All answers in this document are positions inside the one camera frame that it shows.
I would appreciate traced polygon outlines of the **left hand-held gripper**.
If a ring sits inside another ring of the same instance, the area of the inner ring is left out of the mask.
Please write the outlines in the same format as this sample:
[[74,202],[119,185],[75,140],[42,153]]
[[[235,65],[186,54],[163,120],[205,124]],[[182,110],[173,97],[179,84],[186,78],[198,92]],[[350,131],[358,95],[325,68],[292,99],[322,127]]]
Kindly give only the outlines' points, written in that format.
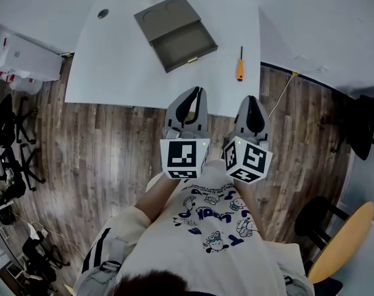
[[[193,118],[188,114],[196,100]],[[163,138],[160,140],[162,171],[170,179],[198,179],[209,158],[211,138],[207,133],[181,131],[185,125],[200,132],[208,130],[207,94],[192,87],[181,93],[165,113]]]

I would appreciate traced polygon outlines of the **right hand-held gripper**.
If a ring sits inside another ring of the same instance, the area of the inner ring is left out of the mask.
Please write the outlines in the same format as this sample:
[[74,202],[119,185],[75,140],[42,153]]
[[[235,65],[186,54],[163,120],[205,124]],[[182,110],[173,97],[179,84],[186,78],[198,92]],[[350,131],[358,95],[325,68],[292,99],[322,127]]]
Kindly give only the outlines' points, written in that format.
[[[237,133],[252,133],[249,127],[252,96],[246,96],[235,118]],[[256,136],[268,136],[270,120],[264,106],[253,97],[252,121]],[[273,154],[259,144],[235,136],[223,148],[226,175],[242,183],[253,184],[267,177]]]

